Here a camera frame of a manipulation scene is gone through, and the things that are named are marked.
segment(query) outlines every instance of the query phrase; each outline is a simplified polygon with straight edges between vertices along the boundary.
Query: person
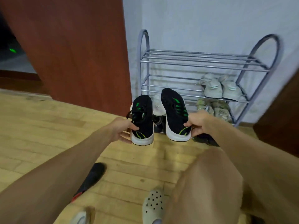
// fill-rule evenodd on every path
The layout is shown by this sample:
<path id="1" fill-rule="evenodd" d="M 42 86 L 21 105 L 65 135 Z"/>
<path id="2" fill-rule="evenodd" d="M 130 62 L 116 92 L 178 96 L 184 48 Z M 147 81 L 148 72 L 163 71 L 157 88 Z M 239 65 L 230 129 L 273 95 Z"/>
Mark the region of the person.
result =
<path id="1" fill-rule="evenodd" d="M 267 223 L 299 222 L 298 158 L 203 110 L 184 125 L 193 126 L 192 136 L 210 134 L 221 149 L 204 151 L 182 174 L 163 209 L 163 224 L 237 223 L 240 209 Z M 118 117 L 12 183 L 0 194 L 1 222 L 53 223 L 109 143 L 131 143 L 127 128 L 138 130 Z M 144 203 L 144 216 L 155 214 L 148 207 Z"/>

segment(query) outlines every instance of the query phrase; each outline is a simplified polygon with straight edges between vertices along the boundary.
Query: wooden door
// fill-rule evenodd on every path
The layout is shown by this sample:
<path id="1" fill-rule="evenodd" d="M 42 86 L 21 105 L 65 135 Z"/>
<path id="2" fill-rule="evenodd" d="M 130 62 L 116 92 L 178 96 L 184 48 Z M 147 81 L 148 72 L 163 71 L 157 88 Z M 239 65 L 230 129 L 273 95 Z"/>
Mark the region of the wooden door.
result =
<path id="1" fill-rule="evenodd" d="M 254 125 L 260 140 L 299 157 L 299 70 Z"/>
<path id="2" fill-rule="evenodd" d="M 53 99 L 126 115 L 122 0 L 0 0 L 0 8 Z"/>

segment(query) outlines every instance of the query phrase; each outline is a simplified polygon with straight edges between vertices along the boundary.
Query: forearm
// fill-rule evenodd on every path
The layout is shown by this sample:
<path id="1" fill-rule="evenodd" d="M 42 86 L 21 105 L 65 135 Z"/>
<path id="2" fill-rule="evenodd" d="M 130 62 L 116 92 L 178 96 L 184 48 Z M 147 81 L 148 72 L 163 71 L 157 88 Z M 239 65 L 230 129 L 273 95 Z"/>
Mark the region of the forearm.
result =
<path id="1" fill-rule="evenodd" d="M 103 127 L 24 175 L 0 194 L 5 223 L 53 223 L 90 171 L 112 133 Z"/>
<path id="2" fill-rule="evenodd" d="M 294 221 L 299 205 L 299 159 L 216 118 L 207 121 L 207 131 L 268 211 L 285 223 Z"/>

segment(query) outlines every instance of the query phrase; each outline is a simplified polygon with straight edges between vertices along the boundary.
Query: shoe rack shelf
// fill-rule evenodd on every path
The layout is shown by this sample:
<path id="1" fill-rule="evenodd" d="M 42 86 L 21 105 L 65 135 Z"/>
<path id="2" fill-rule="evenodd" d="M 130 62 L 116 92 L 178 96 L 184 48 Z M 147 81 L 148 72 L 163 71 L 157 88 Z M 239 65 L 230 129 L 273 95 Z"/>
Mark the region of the shoe rack shelf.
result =
<path id="1" fill-rule="evenodd" d="M 141 53 L 141 44 L 143 37 L 145 37 L 146 51 Z M 267 66 L 261 60 L 256 58 L 254 55 L 258 48 L 267 40 L 274 39 L 276 43 L 276 54 L 271 66 Z M 166 64 L 175 66 L 188 66 L 188 67 L 201 67 L 207 69 L 225 69 L 225 70 L 239 70 L 240 74 L 237 77 L 236 84 L 241 88 L 242 95 L 245 97 L 242 101 L 233 101 L 225 98 L 208 98 L 205 97 L 204 90 L 192 90 L 183 87 L 169 87 L 176 90 L 186 101 L 186 105 L 196 106 L 195 102 L 198 98 L 208 98 L 211 100 L 222 100 L 229 102 L 239 102 L 245 103 L 245 106 L 238 117 L 233 116 L 231 110 L 229 110 L 232 124 L 238 126 L 245 114 L 248 112 L 249 108 L 252 106 L 253 102 L 256 100 L 257 96 L 260 94 L 261 90 L 264 88 L 274 70 L 278 66 L 281 56 L 282 47 L 281 40 L 275 34 L 269 34 L 260 39 L 257 44 L 253 47 L 249 55 L 238 55 L 238 54 L 221 54 L 221 53 L 206 53 L 206 52 L 188 52 L 188 51 L 173 51 L 173 50 L 160 50 L 160 49 L 150 49 L 150 40 L 147 30 L 141 30 L 138 37 L 137 45 L 137 60 L 138 60 L 138 88 L 140 89 L 139 94 L 154 95 L 160 93 L 161 91 L 154 91 L 152 88 L 165 88 L 164 86 L 154 85 L 150 83 L 150 79 L 153 77 L 163 77 L 170 79 L 182 79 L 182 80 L 192 80 L 199 81 L 200 78 L 188 78 L 188 77 L 176 77 L 176 76 L 166 76 L 166 75 L 156 75 L 151 74 L 150 64 Z M 141 64 L 146 64 L 146 76 L 142 78 Z M 256 90 L 253 92 L 252 96 L 249 97 L 245 90 L 241 87 L 240 81 L 242 80 L 246 71 L 254 72 L 264 72 L 265 75 L 260 81 Z M 198 92 L 198 95 L 188 95 L 184 94 L 184 91 Z"/>

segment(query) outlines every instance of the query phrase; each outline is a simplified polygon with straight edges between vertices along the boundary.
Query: hand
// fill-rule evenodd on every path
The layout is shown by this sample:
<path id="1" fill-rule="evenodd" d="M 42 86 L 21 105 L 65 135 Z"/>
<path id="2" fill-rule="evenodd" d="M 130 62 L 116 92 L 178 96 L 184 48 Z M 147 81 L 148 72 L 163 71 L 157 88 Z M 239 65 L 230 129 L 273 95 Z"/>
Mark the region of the hand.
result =
<path id="1" fill-rule="evenodd" d="M 199 110 L 197 113 L 190 113 L 188 116 L 188 122 L 184 123 L 185 127 L 192 126 L 192 137 L 199 134 L 206 133 L 205 122 L 208 118 L 211 118 L 209 113 L 204 110 Z"/>
<path id="2" fill-rule="evenodd" d="M 125 143 L 131 144 L 130 138 L 130 130 L 139 130 L 139 127 L 135 126 L 133 123 L 131 123 L 128 119 L 123 119 L 121 117 L 117 117 L 114 119 L 110 124 L 108 124 L 106 127 L 110 128 L 112 130 L 112 138 L 111 142 L 115 142 L 117 140 L 120 140 Z"/>

